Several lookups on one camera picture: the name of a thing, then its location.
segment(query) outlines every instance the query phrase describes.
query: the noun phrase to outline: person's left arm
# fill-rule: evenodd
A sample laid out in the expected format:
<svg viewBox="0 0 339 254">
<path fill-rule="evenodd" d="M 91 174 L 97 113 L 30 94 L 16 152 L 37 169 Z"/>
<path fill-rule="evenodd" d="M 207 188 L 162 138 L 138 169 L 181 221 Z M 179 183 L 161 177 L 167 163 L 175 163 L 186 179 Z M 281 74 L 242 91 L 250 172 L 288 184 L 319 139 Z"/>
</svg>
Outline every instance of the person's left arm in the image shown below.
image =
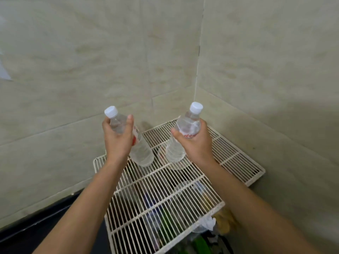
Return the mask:
<svg viewBox="0 0 339 254">
<path fill-rule="evenodd" d="M 34 254 L 90 253 L 109 202 L 126 166 L 133 140 L 133 116 L 129 115 L 125 132 L 116 134 L 105 118 L 107 160 Z"/>
</svg>

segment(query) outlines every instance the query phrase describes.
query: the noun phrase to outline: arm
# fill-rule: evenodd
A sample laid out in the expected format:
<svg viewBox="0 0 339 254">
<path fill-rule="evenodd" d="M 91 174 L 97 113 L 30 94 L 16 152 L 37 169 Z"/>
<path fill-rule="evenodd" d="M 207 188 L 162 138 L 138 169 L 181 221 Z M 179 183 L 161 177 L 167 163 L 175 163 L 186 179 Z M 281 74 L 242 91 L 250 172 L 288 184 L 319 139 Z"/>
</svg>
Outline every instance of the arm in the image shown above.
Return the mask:
<svg viewBox="0 0 339 254">
<path fill-rule="evenodd" d="M 280 216 L 268 203 L 214 160 L 212 138 L 204 120 L 201 119 L 201 130 L 193 139 L 186 139 L 175 129 L 172 129 L 172 134 L 263 251 L 319 254 L 289 220 Z"/>
<path fill-rule="evenodd" d="M 90 253 L 132 147 L 133 117 L 128 116 L 122 135 L 113 132 L 109 123 L 107 117 L 102 122 L 107 150 L 105 165 L 34 254 Z"/>
</svg>

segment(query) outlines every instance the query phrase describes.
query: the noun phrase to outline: person's right arm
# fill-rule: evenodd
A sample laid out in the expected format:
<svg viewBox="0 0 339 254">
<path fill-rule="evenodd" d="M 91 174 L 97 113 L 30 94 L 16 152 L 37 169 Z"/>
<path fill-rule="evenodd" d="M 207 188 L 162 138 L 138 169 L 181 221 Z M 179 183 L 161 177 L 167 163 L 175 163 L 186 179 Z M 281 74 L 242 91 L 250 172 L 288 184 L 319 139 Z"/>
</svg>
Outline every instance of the person's right arm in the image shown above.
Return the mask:
<svg viewBox="0 0 339 254">
<path fill-rule="evenodd" d="M 265 253 L 319 254 L 289 220 L 214 160 L 212 138 L 204 120 L 201 119 L 201 130 L 192 139 L 186 139 L 175 129 L 172 129 L 172 134 Z"/>
</svg>

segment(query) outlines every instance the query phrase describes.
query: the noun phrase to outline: white bottle cap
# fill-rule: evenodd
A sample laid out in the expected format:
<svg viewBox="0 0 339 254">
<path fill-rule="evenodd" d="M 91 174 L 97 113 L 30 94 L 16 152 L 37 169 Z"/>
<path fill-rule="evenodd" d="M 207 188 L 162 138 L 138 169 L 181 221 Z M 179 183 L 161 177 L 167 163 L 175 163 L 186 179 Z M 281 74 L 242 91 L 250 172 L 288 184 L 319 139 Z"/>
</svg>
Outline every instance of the white bottle cap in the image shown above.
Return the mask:
<svg viewBox="0 0 339 254">
<path fill-rule="evenodd" d="M 115 106 L 110 106 L 107 109 L 105 109 L 105 115 L 109 117 L 110 119 L 115 117 L 118 114 L 118 110 Z"/>
<path fill-rule="evenodd" d="M 204 106 L 202 106 L 199 102 L 192 102 L 191 107 L 189 110 L 194 114 L 200 114 Z"/>
</svg>

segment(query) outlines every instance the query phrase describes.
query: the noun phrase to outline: plastic bottle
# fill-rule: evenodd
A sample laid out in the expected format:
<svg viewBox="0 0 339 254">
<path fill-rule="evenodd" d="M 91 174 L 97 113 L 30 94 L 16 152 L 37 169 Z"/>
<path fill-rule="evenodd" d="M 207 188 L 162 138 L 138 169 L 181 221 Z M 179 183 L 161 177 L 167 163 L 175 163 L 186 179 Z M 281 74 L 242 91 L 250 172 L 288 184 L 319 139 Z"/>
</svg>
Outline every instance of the plastic bottle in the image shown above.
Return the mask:
<svg viewBox="0 0 339 254">
<path fill-rule="evenodd" d="M 111 119 L 113 131 L 122 134 L 125 130 L 127 116 L 120 114 L 115 106 L 105 109 L 105 115 Z M 152 149 L 135 126 L 133 127 L 133 135 L 132 149 L 129 156 L 139 166 L 149 166 L 154 160 Z"/>
<path fill-rule="evenodd" d="M 182 133 L 186 138 L 193 138 L 200 131 L 200 117 L 199 114 L 203 109 L 202 104 L 193 102 L 189 111 L 185 115 L 178 118 L 175 129 Z M 182 160 L 186 152 L 182 145 L 171 136 L 166 146 L 166 159 L 169 162 L 175 163 Z"/>
</svg>

